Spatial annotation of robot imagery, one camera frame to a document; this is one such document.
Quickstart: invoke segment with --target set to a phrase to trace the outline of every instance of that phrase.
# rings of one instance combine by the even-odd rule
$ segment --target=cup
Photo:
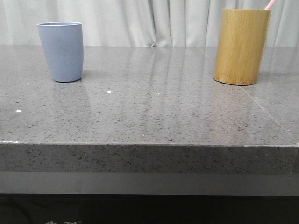
[[[257,81],[269,10],[223,9],[214,79],[232,85]]]
[[[57,82],[72,82],[82,77],[83,34],[80,22],[37,24],[43,51]]]

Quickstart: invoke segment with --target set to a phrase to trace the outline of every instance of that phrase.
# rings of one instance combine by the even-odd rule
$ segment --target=table
[[[0,193],[299,195],[299,51],[257,84],[212,79],[216,48],[85,47],[55,82],[40,46],[0,46]]]

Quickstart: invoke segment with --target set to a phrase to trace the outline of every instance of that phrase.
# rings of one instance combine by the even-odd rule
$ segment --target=pen holder
[[[232,85],[257,81],[269,10],[223,9],[214,79]]]

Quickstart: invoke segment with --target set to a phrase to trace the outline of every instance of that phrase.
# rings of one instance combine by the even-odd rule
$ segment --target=black surface
[[[297,224],[299,197],[0,195],[0,224]]]

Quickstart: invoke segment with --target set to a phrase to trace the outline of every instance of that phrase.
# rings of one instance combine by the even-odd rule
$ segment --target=speckled stone surface
[[[0,52],[1,171],[293,171],[298,65],[272,60],[295,49],[267,49],[246,87],[212,79],[209,48],[86,47],[73,83],[53,81],[41,47]]]

